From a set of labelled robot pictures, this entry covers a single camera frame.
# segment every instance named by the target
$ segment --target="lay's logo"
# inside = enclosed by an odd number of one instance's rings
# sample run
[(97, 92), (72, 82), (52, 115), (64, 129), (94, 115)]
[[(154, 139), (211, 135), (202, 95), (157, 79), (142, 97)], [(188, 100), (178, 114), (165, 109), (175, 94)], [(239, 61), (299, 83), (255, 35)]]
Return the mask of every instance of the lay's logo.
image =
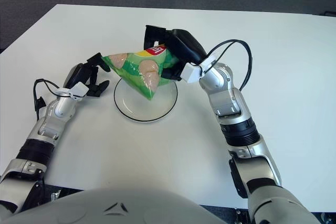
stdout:
[(156, 47), (151, 47), (146, 49), (146, 51), (148, 53), (150, 53), (151, 55), (159, 55), (160, 53), (162, 53), (164, 50), (166, 49), (165, 46), (156, 46)]

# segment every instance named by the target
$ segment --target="green chip bag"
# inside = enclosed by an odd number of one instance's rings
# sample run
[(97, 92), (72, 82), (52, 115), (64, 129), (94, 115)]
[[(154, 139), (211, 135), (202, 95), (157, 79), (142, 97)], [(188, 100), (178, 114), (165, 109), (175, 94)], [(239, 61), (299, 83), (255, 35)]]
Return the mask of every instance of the green chip bag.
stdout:
[(151, 100), (158, 86), (171, 80), (161, 77), (164, 68), (170, 68), (178, 59), (164, 46), (156, 46), (137, 53), (124, 53), (103, 57), (131, 87)]

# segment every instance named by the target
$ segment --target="white tabletop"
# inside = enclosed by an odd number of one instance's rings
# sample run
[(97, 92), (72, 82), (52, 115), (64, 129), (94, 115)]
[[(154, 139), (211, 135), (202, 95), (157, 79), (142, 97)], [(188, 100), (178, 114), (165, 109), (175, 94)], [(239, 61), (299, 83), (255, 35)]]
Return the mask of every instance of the white tabletop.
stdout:
[[(0, 172), (35, 124), (33, 83), (63, 84), (72, 66), (97, 52), (142, 49), (145, 25), (188, 30), (209, 51), (248, 42), (253, 72), (243, 95), (280, 170), (283, 186), (310, 211), (336, 211), (336, 19), (301, 14), (56, 5), (0, 55)], [(235, 45), (221, 60), (240, 86), (247, 68)], [(198, 204), (247, 208), (235, 190), (224, 136), (198, 83), (179, 82), (173, 111), (131, 122), (113, 103), (118, 80), (85, 98), (54, 151), (46, 183), (90, 189), (150, 185)], [(41, 85), (46, 102), (53, 96)]]

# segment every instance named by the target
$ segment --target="glass plate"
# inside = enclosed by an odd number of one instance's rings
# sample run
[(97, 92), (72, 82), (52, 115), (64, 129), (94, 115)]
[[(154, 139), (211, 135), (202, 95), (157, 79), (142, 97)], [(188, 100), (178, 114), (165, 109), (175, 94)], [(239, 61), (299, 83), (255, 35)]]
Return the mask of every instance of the glass plate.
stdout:
[(167, 115), (177, 101), (175, 82), (159, 86), (150, 101), (120, 79), (114, 89), (114, 102), (119, 111), (137, 122), (153, 122)]

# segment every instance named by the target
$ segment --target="black rim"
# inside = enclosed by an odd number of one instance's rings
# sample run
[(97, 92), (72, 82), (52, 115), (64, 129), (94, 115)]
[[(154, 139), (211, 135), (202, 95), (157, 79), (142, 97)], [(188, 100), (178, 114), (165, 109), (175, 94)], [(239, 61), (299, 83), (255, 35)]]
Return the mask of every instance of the black rim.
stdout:
[(134, 118), (132, 118), (132, 117), (130, 117), (130, 116), (128, 116), (128, 115), (126, 115), (125, 113), (123, 113), (122, 111), (121, 111), (121, 109), (118, 107), (118, 105), (117, 105), (117, 102), (116, 102), (116, 89), (117, 89), (117, 86), (118, 86), (118, 84), (119, 84), (119, 82), (121, 81), (122, 79), (120, 79), (119, 81), (118, 81), (118, 83), (117, 83), (117, 85), (115, 85), (115, 88), (114, 88), (114, 93), (113, 93), (113, 99), (114, 99), (114, 103), (115, 103), (115, 105), (116, 105), (116, 107), (118, 108), (118, 110), (120, 111), (120, 113), (121, 114), (123, 114), (124, 116), (126, 116), (127, 118), (129, 118), (129, 119), (131, 119), (131, 120), (134, 120), (134, 121), (137, 121), (137, 122), (142, 122), (142, 123), (148, 123), (148, 122), (153, 122), (153, 121), (156, 121), (156, 120), (158, 120), (158, 119), (160, 119), (160, 118), (162, 118), (162, 117), (164, 117), (164, 116), (166, 116), (169, 112), (171, 112), (172, 111), (172, 109), (175, 107), (175, 104), (176, 104), (176, 101), (177, 101), (177, 97), (179, 96), (178, 94), (178, 89), (177, 89), (177, 85), (176, 85), (176, 82), (174, 82), (174, 84), (175, 84), (175, 87), (176, 87), (176, 99), (175, 99), (175, 101), (174, 101), (174, 104), (173, 104), (173, 106), (170, 108), (170, 110), (168, 110), (167, 111), (167, 113), (165, 113), (164, 115), (162, 115), (162, 116), (159, 116), (158, 118), (155, 118), (155, 119), (151, 119), (151, 120), (138, 120), (138, 119), (134, 119)]

